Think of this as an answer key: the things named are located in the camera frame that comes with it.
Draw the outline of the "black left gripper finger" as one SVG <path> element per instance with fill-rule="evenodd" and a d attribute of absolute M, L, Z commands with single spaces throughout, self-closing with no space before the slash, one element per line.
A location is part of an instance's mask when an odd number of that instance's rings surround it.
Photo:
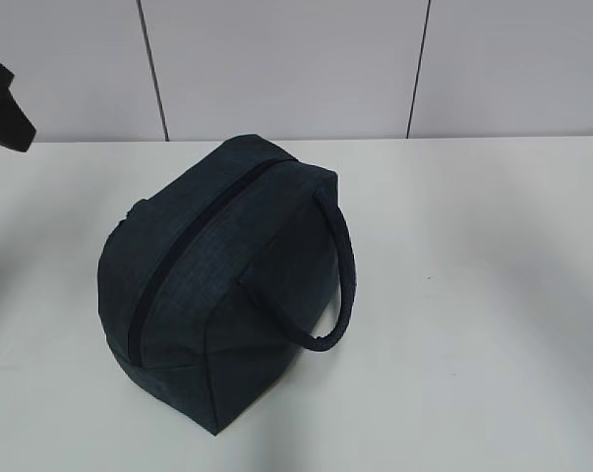
<path fill-rule="evenodd" d="M 0 62 L 0 146 L 26 152 L 34 140 L 36 129 L 10 91 L 14 77 Z"/>

